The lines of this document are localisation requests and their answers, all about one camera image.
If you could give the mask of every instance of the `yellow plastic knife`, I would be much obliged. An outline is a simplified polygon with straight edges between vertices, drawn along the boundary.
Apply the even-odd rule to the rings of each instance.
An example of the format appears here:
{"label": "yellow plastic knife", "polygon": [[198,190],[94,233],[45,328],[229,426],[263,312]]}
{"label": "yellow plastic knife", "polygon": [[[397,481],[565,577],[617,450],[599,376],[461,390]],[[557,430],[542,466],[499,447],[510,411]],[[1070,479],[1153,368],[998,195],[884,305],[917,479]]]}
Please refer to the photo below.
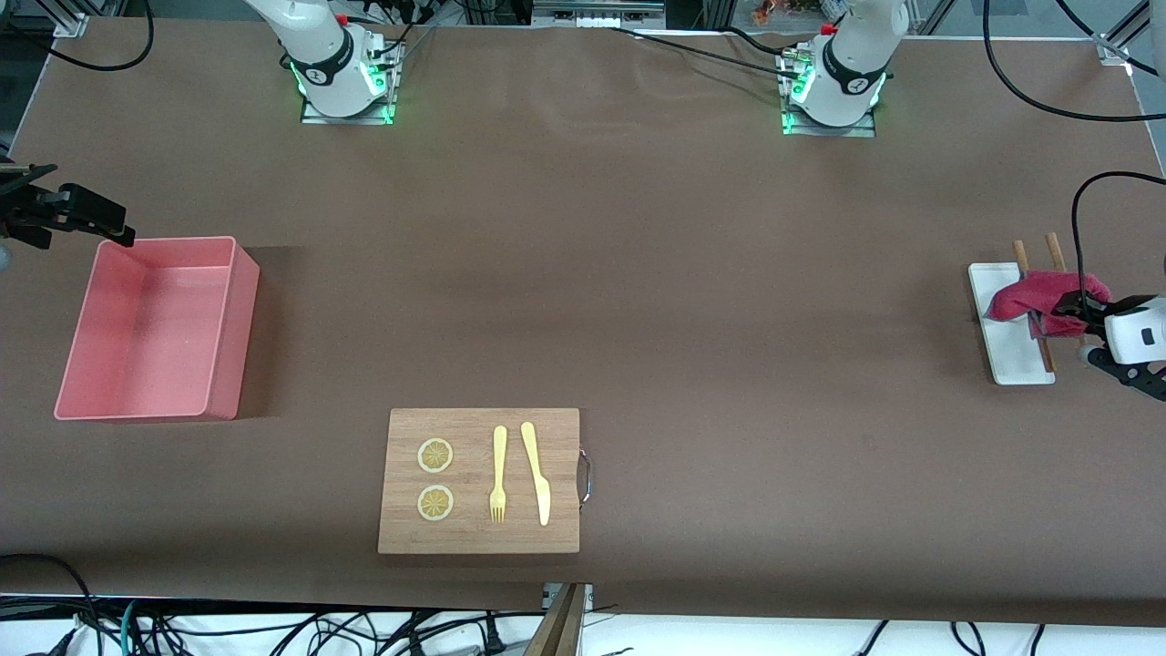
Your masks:
{"label": "yellow plastic knife", "polygon": [[534,474],[534,494],[539,498],[539,523],[546,527],[550,521],[550,482],[542,478],[539,470],[539,442],[534,435],[534,424],[524,422],[521,430],[526,458],[531,461],[531,473]]}

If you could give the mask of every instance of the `cutting board handle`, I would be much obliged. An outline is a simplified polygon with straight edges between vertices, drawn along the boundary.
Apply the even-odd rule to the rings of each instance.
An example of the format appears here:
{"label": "cutting board handle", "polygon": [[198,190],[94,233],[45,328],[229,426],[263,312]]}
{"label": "cutting board handle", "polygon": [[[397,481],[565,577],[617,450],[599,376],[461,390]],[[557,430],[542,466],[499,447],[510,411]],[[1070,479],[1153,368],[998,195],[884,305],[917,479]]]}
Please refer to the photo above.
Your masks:
{"label": "cutting board handle", "polygon": [[583,513],[583,506],[591,499],[591,458],[588,457],[586,451],[582,446],[580,447],[580,460],[583,461],[586,472],[583,478],[583,496],[580,498],[580,513]]}

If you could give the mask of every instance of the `black cable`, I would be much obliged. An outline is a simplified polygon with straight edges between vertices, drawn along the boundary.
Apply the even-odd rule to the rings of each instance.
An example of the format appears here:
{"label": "black cable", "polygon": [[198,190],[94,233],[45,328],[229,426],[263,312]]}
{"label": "black cable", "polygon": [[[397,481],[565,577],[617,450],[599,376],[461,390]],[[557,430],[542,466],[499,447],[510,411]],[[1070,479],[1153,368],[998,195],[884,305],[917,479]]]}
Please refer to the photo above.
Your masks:
{"label": "black cable", "polygon": [[760,50],[763,52],[767,52],[770,55],[781,56],[781,48],[770,48],[768,45],[761,43],[760,41],[753,38],[752,36],[750,36],[745,30],[738,29],[738,28],[736,28],[736,27],[733,27],[731,24],[726,24],[725,27],[718,29],[717,31],[723,31],[723,33],[726,33],[726,34],[736,34],[737,36],[744,38],[745,43],[749,43],[750,45],[752,45],[753,48],[757,48],[758,50]]}
{"label": "black cable", "polygon": [[58,59],[64,59],[75,66],[80,66],[86,70],[96,70],[98,72],[114,72],[119,70],[132,69],[138,64],[142,63],[142,61],[146,59],[146,56],[149,55],[149,51],[154,48],[154,9],[149,6],[149,0],[142,0],[142,5],[146,6],[146,47],[142,48],[142,51],[136,57],[129,59],[124,64],[91,64],[89,62],[83,62],[80,59],[70,57],[69,55],[57,52],[56,50],[52,49],[51,45],[45,45],[41,43],[40,40],[34,37],[31,34],[28,34],[27,31],[20,29],[19,27],[16,27],[10,22],[8,23],[8,29],[10,29],[26,41],[34,43],[37,48],[44,50],[49,55],[52,55]]}
{"label": "black cable", "polygon": [[702,55],[702,56],[705,56],[705,57],[711,57],[714,59],[721,59],[722,62],[729,62],[730,64],[737,64],[739,66],[745,66],[745,68],[749,68],[749,69],[759,70],[761,72],[767,72],[770,75],[775,75],[778,77],[788,77],[788,78],[795,78],[795,77],[798,77],[798,73],[795,73],[793,71],[781,71],[781,70],[778,70],[778,69],[771,69],[768,66],[763,66],[763,65],[753,64],[753,63],[750,63],[750,62],[743,62],[740,59],[735,59],[732,57],[725,57],[724,55],[717,55],[716,52],[709,52],[708,50],[700,50],[700,49],[696,49],[696,48],[690,48],[688,45],[683,45],[683,44],[676,43],[674,41],[666,41],[663,38],[656,38],[655,36],[652,36],[652,35],[648,35],[648,34],[640,34],[640,33],[637,33],[637,31],[632,31],[630,29],[624,29],[621,27],[611,27],[611,28],[607,28],[607,29],[611,29],[613,31],[618,31],[618,33],[621,33],[621,34],[630,34],[630,35],[635,36],[638,38],[644,38],[646,41],[652,41],[653,43],[660,43],[661,45],[669,45],[669,47],[676,48],[679,50],[684,50],[686,52],[694,52],[696,55]]}
{"label": "black cable", "polygon": [[292,644],[292,641],[295,640],[295,636],[300,635],[300,632],[308,628],[308,625],[314,623],[316,620],[323,616],[324,616],[323,613],[314,613],[307,620],[293,627],[292,630],[287,633],[287,635],[285,635],[282,639],[280,639],[278,643],[275,643],[275,647],[272,648],[272,651],[268,656],[282,656],[282,654],[287,651],[288,646]]}
{"label": "black cable", "polygon": [[189,630],[189,629],[171,628],[170,633],[181,634],[181,635],[192,635],[192,636],[196,636],[196,637],[217,637],[217,636],[227,636],[227,635],[247,635],[247,634],[254,634],[254,633],[279,632],[279,630],[285,630],[285,629],[293,629],[296,626],[298,626],[298,625],[280,625],[278,627],[255,627],[253,629],[236,629],[236,630],[230,630],[230,632],[192,632],[192,630]]}
{"label": "black cable", "polygon": [[[1081,231],[1077,228],[1077,207],[1081,204],[1081,195],[1086,192],[1086,189],[1090,184],[1097,182],[1098,179],[1105,179],[1107,177],[1132,177],[1135,179],[1143,179],[1145,182],[1153,182],[1154,184],[1166,185],[1166,177],[1159,177],[1157,175],[1150,175],[1146,172],[1137,172],[1133,170],[1107,170],[1105,172],[1098,172],[1097,175],[1086,179],[1077,186],[1077,192],[1073,195],[1073,209],[1070,210],[1069,220],[1073,224],[1073,249],[1077,254],[1077,291],[1080,292],[1081,302],[1081,317],[1086,323],[1089,323],[1089,305],[1086,302],[1086,263],[1084,255],[1081,253]],[[1037,640],[1040,640],[1040,634],[1045,630],[1044,625],[1038,629]]]}
{"label": "black cable", "polygon": [[405,43],[405,37],[409,35],[409,30],[413,29],[413,26],[415,26],[415,24],[417,24],[417,23],[409,23],[409,24],[405,26],[405,31],[401,33],[401,36],[398,36],[396,41],[389,43],[384,49],[377,50],[375,52],[373,52],[372,54],[373,58],[375,59],[377,57],[380,57],[381,55],[384,55],[386,52],[392,52],[394,48],[396,48],[401,43]]}
{"label": "black cable", "polygon": [[960,622],[951,622],[951,637],[954,637],[955,641],[960,643],[960,647],[962,647],[963,650],[970,656],[988,656],[988,650],[984,649],[984,639],[979,635],[979,629],[976,628],[976,622],[967,622],[967,625],[971,627],[971,635],[976,636],[976,647],[979,648],[978,651],[974,650],[967,642],[963,641],[963,637],[960,635]]}
{"label": "black cable", "polygon": [[70,629],[69,633],[63,635],[61,640],[58,640],[57,643],[52,646],[52,649],[49,649],[48,656],[65,656],[66,654],[69,654],[69,643],[72,642],[72,636],[75,635],[77,635],[77,629]]}
{"label": "black cable", "polygon": [[[546,615],[546,613],[513,612],[513,613],[494,613],[493,616],[494,616],[496,620],[498,620],[498,619],[503,619],[503,618],[541,618],[543,615]],[[443,623],[437,625],[435,627],[427,627],[424,629],[421,629],[420,632],[417,632],[417,637],[410,640],[408,644],[406,644],[405,647],[402,647],[401,649],[399,649],[398,651],[395,651],[393,654],[393,656],[403,656],[410,649],[413,649],[414,647],[420,646],[422,642],[429,640],[430,637],[433,637],[435,635],[438,635],[438,634],[442,634],[442,633],[445,633],[445,632],[449,632],[449,630],[454,630],[454,629],[456,629],[458,627],[464,627],[466,625],[477,625],[478,622],[480,622],[484,619],[485,619],[485,616],[482,616],[482,618],[469,618],[469,619],[464,619],[464,620],[450,620],[448,622],[443,622]]]}
{"label": "black cable", "polygon": [[1028,644],[1028,656],[1037,656],[1037,646],[1040,644],[1042,635],[1045,635],[1045,625],[1038,625],[1037,633],[1032,636],[1032,643]]}
{"label": "black cable", "polygon": [[[1086,24],[1086,21],[1081,20],[1081,16],[1079,16],[1076,14],[1076,12],[1074,12],[1073,8],[1069,7],[1068,2],[1066,2],[1065,0],[1054,0],[1054,1],[1061,8],[1061,10],[1065,12],[1065,15],[1068,16],[1070,21],[1073,21],[1073,24],[1077,26],[1077,29],[1080,29],[1081,31],[1086,33],[1086,36],[1088,36],[1089,38],[1094,38],[1096,36],[1101,36],[1101,34],[1098,34],[1097,30],[1095,30],[1094,28],[1091,28],[1088,24]],[[1131,66],[1133,66],[1136,69],[1142,69],[1142,70],[1149,72],[1150,75],[1152,75],[1154,77],[1158,77],[1158,70],[1154,69],[1153,66],[1146,65],[1146,64],[1139,62],[1138,59],[1135,59],[1133,57],[1131,57],[1129,55],[1126,55],[1124,57],[1124,59],[1126,62],[1130,62]]]}
{"label": "black cable", "polygon": [[[110,611],[103,612],[101,606],[110,606]],[[108,637],[113,642],[118,642],[119,640],[118,630],[115,628],[111,629],[110,627],[106,627],[105,625],[101,623],[101,620],[106,620],[111,622],[114,627],[117,627],[120,623],[121,611],[119,611],[115,606],[110,605],[107,601],[104,601],[101,599],[92,600],[92,607],[96,607],[97,619],[92,616],[93,611],[91,609],[91,604],[82,600],[73,600],[73,599],[44,600],[42,598],[27,598],[27,597],[0,599],[0,608],[12,609],[21,607],[38,608],[40,611],[20,613],[15,615],[5,615],[2,619],[0,619],[0,621],[23,620],[23,619],[29,619],[29,615],[36,615],[40,619],[43,619],[44,612],[47,609],[68,608],[75,612],[75,615],[77,616],[77,619],[80,620],[82,625],[92,628],[94,632],[97,632],[99,639],[98,640],[99,654],[104,650],[104,640],[100,640],[101,636]]]}
{"label": "black cable", "polygon": [[[368,623],[370,627],[372,627],[372,620],[368,618],[368,615],[365,615],[364,620],[365,620],[365,622]],[[339,626],[340,626],[339,622],[337,622],[335,620],[329,620],[328,618],[321,618],[319,621],[324,622],[325,625],[328,625],[330,627],[332,627],[333,629],[339,629]],[[380,634],[377,633],[375,628],[373,628],[372,632],[373,633],[371,633],[371,634],[366,634],[364,632],[359,632],[357,629],[353,629],[352,627],[345,627],[344,628],[344,633],[350,633],[350,634],[352,634],[354,636],[363,637],[363,639],[372,641],[372,642],[380,642],[380,641],[385,640],[384,637],[380,636]]]}
{"label": "black cable", "polygon": [[377,649],[377,641],[380,640],[378,637],[380,634],[377,633],[377,625],[372,623],[372,616],[370,616],[367,613],[365,613],[365,623],[368,625],[368,630],[372,632],[372,639],[371,639],[372,640],[372,648]]}
{"label": "black cable", "polygon": [[338,637],[340,640],[346,640],[346,641],[351,642],[352,644],[356,644],[357,646],[357,656],[364,656],[364,647],[360,646],[360,641],[359,640],[357,640],[357,639],[354,639],[354,637],[352,637],[350,635],[339,635],[339,634],[336,635],[336,637]]}
{"label": "black cable", "polygon": [[[65,563],[64,560],[57,558],[56,556],[49,556],[47,553],[5,553],[0,556],[0,565],[5,563],[48,563],[50,565],[56,565],[57,567],[65,571],[73,583],[77,584],[77,588],[80,590],[80,594],[85,600],[85,606],[89,609],[93,622],[98,626],[101,623],[101,616],[97,613],[97,607],[93,606],[93,595],[89,592],[89,586],[85,585],[85,579],[80,578],[77,570],[72,569],[72,565]],[[103,656],[105,654],[105,641],[101,636],[97,636],[97,655]]]}
{"label": "black cable", "polygon": [[878,642],[878,636],[883,635],[883,629],[885,629],[890,623],[891,620],[883,620],[879,622],[878,626],[874,627],[874,632],[871,633],[871,636],[866,639],[866,647],[863,647],[862,651],[855,656],[870,656],[871,649],[874,649],[874,643]]}
{"label": "black cable", "polygon": [[131,654],[141,654],[143,656],[148,655],[149,649],[146,647],[146,639],[142,636],[141,626],[138,623],[138,619],[135,616],[129,616],[129,626],[127,628],[129,642],[136,646],[136,649],[131,651]]}
{"label": "black cable", "polygon": [[506,651],[506,643],[498,636],[498,622],[494,621],[493,613],[487,611],[485,621],[486,630],[482,634],[482,651],[484,656],[494,656],[494,654]]}
{"label": "black cable", "polygon": [[326,637],[319,630],[319,621],[317,620],[316,621],[316,627],[317,627],[316,628],[316,635],[312,636],[312,639],[319,637],[319,642],[316,644],[315,649],[309,649],[308,650],[308,656],[319,656],[319,650],[324,647],[324,643],[326,643],[329,640],[331,640],[333,637],[338,637],[340,635],[342,630],[344,630],[345,628],[347,628],[349,625],[351,625],[352,622],[356,622],[357,620],[359,620],[364,615],[367,615],[367,613],[357,613],[357,614],[352,615],[351,618],[349,618],[347,620],[344,620],[336,628],[333,628],[332,630],[330,630],[328,633]]}
{"label": "black cable", "polygon": [[[154,643],[154,654],[162,654],[162,648],[157,643],[157,634],[159,634],[159,632],[156,630],[157,626],[159,626],[157,621],[155,620],[155,622],[154,622],[154,629],[155,630],[150,632],[150,642]],[[162,619],[162,626],[166,626],[166,619],[164,618]]]}
{"label": "black cable", "polygon": [[1041,103],[1040,100],[1033,99],[1032,97],[1025,94],[1024,91],[1020,91],[1020,89],[1018,89],[1017,85],[1013,84],[1011,79],[1009,79],[1009,76],[1004,73],[1004,69],[1000,68],[1000,63],[996,61],[996,51],[992,49],[992,37],[989,31],[990,30],[989,23],[991,22],[989,19],[992,15],[991,3],[992,0],[984,0],[984,16],[982,21],[984,28],[984,51],[988,54],[988,63],[992,65],[992,71],[996,72],[996,77],[1000,78],[1000,82],[1004,83],[1004,86],[1006,86],[1009,91],[1011,91],[1012,94],[1016,96],[1017,98],[1020,98],[1025,103],[1044,112],[1048,112],[1051,114],[1056,114],[1059,117],[1065,117],[1065,118],[1075,118],[1079,120],[1093,120],[1098,122],[1138,122],[1143,120],[1166,119],[1166,113],[1129,114],[1129,115],[1087,114],[1082,112],[1074,112],[1070,110],[1062,110],[1060,107],[1054,107],[1052,105],[1047,105],[1045,103]]}
{"label": "black cable", "polygon": [[394,644],[405,639],[405,636],[415,633],[419,626],[433,619],[437,615],[437,611],[414,611],[408,621],[398,627],[395,632],[385,639],[385,644],[380,646],[380,649],[378,649],[373,656],[382,656],[386,654],[393,648]]}

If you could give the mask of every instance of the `white plate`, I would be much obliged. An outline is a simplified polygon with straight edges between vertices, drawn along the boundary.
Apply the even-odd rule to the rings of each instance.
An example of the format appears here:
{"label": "white plate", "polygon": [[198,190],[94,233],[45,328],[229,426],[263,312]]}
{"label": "white plate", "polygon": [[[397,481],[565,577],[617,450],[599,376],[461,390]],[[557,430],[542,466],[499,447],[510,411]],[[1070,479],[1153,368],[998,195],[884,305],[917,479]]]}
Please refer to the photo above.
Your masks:
{"label": "white plate", "polygon": [[972,263],[968,267],[971,291],[976,296],[979,330],[988,347],[988,362],[997,386],[1051,386],[1056,376],[1045,372],[1040,345],[1028,330],[1028,315],[1012,320],[988,317],[992,296],[1004,287],[1020,280],[1020,267],[1014,261]]}

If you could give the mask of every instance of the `brown table surface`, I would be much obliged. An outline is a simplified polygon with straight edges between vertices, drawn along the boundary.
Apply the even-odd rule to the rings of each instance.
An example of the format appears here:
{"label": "brown table surface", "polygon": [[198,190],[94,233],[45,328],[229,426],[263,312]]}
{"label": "brown table surface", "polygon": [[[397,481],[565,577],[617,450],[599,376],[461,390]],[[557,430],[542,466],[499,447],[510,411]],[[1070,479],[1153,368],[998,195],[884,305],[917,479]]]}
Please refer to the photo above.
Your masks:
{"label": "brown table surface", "polygon": [[[89,29],[62,47],[143,36]],[[1089,43],[999,50],[1038,98],[1137,111]],[[49,65],[14,154],[142,237],[233,234],[262,280],[244,418],[61,423],[96,242],[14,244],[3,551],[110,594],[529,607],[586,580],[627,612],[1166,621],[1164,407],[1070,344],[1056,386],[993,386],[965,271],[1014,238],[1047,266],[1084,177],[1158,170],[1144,125],[1032,110],[975,41],[905,42],[874,140],[784,136],[764,73],[606,30],[438,30],[381,128],[298,125],[279,55],[261,23],[159,21],[132,71]],[[1161,285],[1164,199],[1083,202],[1118,295]],[[378,556],[388,412],[424,407],[581,408],[582,552]]]}

